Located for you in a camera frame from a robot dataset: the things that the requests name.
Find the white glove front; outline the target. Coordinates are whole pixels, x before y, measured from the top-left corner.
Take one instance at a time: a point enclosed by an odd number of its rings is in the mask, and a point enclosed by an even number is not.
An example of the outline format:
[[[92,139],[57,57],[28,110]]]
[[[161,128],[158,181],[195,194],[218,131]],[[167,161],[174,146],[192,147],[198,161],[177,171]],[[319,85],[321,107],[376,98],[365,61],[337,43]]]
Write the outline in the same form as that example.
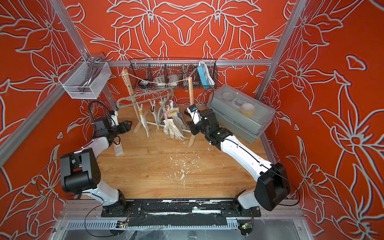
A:
[[[185,128],[180,118],[173,117],[164,120],[164,133],[172,139],[184,141],[186,137],[183,134],[183,129]]]

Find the white cotton glove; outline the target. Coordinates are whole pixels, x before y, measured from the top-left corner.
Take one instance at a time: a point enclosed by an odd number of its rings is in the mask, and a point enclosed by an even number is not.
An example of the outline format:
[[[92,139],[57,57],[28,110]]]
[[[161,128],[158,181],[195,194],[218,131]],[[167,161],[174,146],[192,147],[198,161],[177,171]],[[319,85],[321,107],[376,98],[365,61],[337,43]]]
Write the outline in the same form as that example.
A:
[[[146,121],[146,115],[145,115],[145,113],[143,113],[143,104],[141,104],[139,106],[139,116],[140,116],[140,119],[141,119],[142,126],[146,130],[147,137],[149,137],[149,127],[148,127],[148,124],[147,124],[147,121]]]
[[[160,125],[159,125],[159,121],[158,121],[158,112],[156,110],[156,101],[153,100],[150,102],[151,104],[151,113],[155,119],[155,124],[156,124],[156,127],[157,127],[157,131],[160,129]]]

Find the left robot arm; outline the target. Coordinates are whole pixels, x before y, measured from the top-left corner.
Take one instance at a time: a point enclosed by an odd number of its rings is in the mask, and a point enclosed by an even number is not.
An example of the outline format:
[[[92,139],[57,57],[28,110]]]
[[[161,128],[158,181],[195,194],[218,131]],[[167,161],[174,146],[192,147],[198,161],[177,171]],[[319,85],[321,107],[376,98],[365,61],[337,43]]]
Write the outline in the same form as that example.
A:
[[[89,103],[93,124],[91,140],[79,150],[60,157],[61,186],[66,193],[85,195],[99,201],[108,215],[122,216],[128,211],[126,198],[120,190],[102,180],[97,160],[104,150],[121,143],[121,135],[131,130],[132,122],[118,122],[118,113],[110,110],[106,116],[95,119],[91,110],[93,104],[107,107],[100,101]]]

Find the grey clip hanger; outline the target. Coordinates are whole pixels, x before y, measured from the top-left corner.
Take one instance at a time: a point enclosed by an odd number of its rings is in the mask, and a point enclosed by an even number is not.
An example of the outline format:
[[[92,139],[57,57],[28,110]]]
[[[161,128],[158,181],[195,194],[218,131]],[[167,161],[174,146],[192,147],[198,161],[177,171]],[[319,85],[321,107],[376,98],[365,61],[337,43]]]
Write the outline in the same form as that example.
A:
[[[152,102],[153,100],[160,100],[163,98],[171,97],[174,94],[174,91],[175,88],[144,90],[142,93],[118,99],[117,108],[120,110],[123,108]]]

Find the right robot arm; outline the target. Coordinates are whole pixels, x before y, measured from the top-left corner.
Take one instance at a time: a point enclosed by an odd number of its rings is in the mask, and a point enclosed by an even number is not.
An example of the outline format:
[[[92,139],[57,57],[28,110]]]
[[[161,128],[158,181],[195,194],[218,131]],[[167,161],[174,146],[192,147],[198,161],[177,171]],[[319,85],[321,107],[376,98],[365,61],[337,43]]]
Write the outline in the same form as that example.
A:
[[[277,206],[293,207],[300,203],[301,196],[294,204],[283,204],[295,185],[289,181],[286,168],[273,164],[252,152],[228,129],[220,127],[211,109],[200,111],[196,105],[185,110],[191,117],[187,122],[192,135],[204,134],[208,143],[236,160],[256,181],[254,190],[242,191],[234,198],[234,206],[239,215],[253,208],[261,207],[272,211]]]

